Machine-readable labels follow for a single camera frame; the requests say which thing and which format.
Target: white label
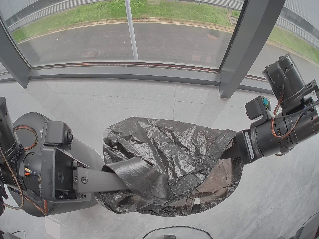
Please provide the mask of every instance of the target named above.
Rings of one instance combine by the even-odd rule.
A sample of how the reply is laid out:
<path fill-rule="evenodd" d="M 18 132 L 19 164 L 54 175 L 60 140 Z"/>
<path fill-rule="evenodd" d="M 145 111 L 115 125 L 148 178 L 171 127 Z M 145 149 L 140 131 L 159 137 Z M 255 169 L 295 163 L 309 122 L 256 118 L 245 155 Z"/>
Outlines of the white label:
<path fill-rule="evenodd" d="M 249 135 L 247 132 L 245 132 L 245 137 L 246 137 L 246 141 L 247 141 L 247 144 L 248 144 L 248 149 L 249 149 L 249 153 L 250 153 L 250 157 L 251 159 L 254 159 L 255 156 L 254 156 L 254 152 L 253 152 L 253 147 L 250 143 L 250 139 L 249 139 Z"/>

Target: grass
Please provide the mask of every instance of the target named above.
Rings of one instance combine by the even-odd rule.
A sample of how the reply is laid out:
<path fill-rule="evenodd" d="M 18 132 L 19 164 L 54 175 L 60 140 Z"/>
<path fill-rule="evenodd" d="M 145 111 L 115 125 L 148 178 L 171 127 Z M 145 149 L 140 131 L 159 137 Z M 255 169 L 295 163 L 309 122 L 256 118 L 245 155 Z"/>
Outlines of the grass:
<path fill-rule="evenodd" d="M 319 64 L 319 50 L 290 31 L 275 26 L 268 39 L 281 43 Z"/>
<path fill-rule="evenodd" d="M 208 4 L 161 0 L 158 5 L 147 0 L 130 0 L 133 17 L 165 17 L 199 20 L 230 26 L 228 10 Z M 46 16 L 12 32 L 16 41 L 84 21 L 126 18 L 124 0 L 101 1 L 78 6 L 68 11 Z"/>

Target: garbage bag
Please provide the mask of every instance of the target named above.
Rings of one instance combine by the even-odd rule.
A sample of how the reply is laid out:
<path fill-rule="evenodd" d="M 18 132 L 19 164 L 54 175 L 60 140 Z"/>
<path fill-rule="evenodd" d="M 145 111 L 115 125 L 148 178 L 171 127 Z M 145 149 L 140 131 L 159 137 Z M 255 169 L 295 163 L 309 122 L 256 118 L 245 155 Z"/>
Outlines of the garbage bag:
<path fill-rule="evenodd" d="M 214 207 L 238 186 L 240 158 L 220 160 L 235 132 L 173 120 L 130 117 L 103 134 L 103 171 L 129 190 L 95 193 L 115 213 L 185 216 Z M 194 205 L 195 198 L 200 204 Z"/>

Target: robotic arm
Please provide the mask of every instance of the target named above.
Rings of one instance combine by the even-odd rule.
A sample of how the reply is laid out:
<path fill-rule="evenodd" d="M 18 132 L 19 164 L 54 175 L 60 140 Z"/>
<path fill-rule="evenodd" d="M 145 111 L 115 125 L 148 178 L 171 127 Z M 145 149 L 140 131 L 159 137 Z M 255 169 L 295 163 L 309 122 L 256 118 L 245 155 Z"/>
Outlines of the robotic arm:
<path fill-rule="evenodd" d="M 248 164 L 272 154 L 284 155 L 319 131 L 315 108 L 319 102 L 305 98 L 315 91 L 319 99 L 316 81 L 305 84 L 289 54 L 263 74 L 278 100 L 274 113 L 281 107 L 281 114 L 275 117 L 270 100 L 263 96 L 248 102 L 247 116 L 261 118 L 236 133 L 234 145 L 221 159 L 240 156 Z M 21 144 L 34 139 L 29 147 Z M 97 204 L 95 192 L 129 189 L 116 174 L 101 171 L 102 158 L 74 138 L 65 123 L 28 113 L 13 124 L 4 97 L 0 98 L 0 147 L 0 215 L 4 207 L 34 216 L 70 212 Z M 3 198 L 8 199 L 4 185 L 19 207 L 3 203 Z"/>

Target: asphalt road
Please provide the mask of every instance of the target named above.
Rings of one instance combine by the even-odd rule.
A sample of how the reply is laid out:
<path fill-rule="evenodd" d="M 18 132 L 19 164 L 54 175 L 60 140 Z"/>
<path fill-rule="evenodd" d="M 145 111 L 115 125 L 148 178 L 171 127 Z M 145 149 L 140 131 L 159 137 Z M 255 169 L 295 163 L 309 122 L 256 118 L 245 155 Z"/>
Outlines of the asphalt road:
<path fill-rule="evenodd" d="M 154 23 L 135 23 L 139 60 L 197 64 L 218 68 L 231 34 L 206 28 Z M 133 60 L 127 24 L 82 27 L 48 34 L 19 44 L 32 66 L 48 63 Z M 249 74 L 262 76 L 283 49 L 265 44 Z M 306 82 L 319 79 L 319 67 L 293 55 Z"/>

